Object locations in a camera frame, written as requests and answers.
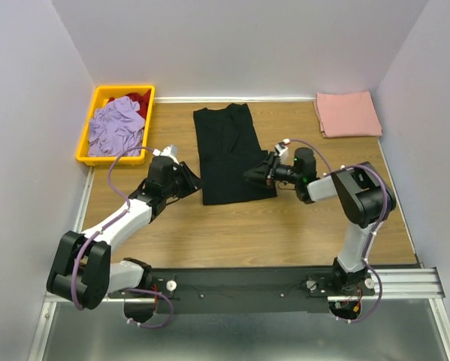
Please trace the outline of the black t shirt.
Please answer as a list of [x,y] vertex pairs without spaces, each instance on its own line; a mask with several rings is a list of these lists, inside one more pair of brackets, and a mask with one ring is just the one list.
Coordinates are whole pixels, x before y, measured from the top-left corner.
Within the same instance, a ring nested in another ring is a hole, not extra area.
[[257,187],[243,173],[267,156],[262,150],[247,104],[230,104],[220,110],[203,108],[193,112],[198,143],[202,202],[227,205],[270,199],[274,187]]

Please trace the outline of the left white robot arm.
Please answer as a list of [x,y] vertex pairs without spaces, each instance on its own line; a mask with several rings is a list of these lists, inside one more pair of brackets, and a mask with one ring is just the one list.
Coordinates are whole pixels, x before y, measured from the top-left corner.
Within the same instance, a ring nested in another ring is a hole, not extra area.
[[153,289],[151,266],[132,258],[113,263],[113,252],[167,206],[200,188],[200,178],[187,164],[155,156],[146,178],[117,211],[96,226],[61,237],[47,291],[73,302],[79,310],[92,310],[105,296],[121,290],[145,296]]

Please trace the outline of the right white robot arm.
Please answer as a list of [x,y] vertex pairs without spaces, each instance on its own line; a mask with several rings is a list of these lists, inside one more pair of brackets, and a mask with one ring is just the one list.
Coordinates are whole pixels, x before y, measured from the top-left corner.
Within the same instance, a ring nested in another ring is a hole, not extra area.
[[282,161],[288,148],[281,142],[256,167],[245,171],[247,182],[263,187],[292,184],[297,198],[312,204],[337,197],[349,227],[344,244],[330,268],[307,275],[310,294],[345,295],[363,287],[376,233],[396,208],[393,192],[368,162],[345,166],[323,177],[316,171],[313,149],[300,147],[292,165]]

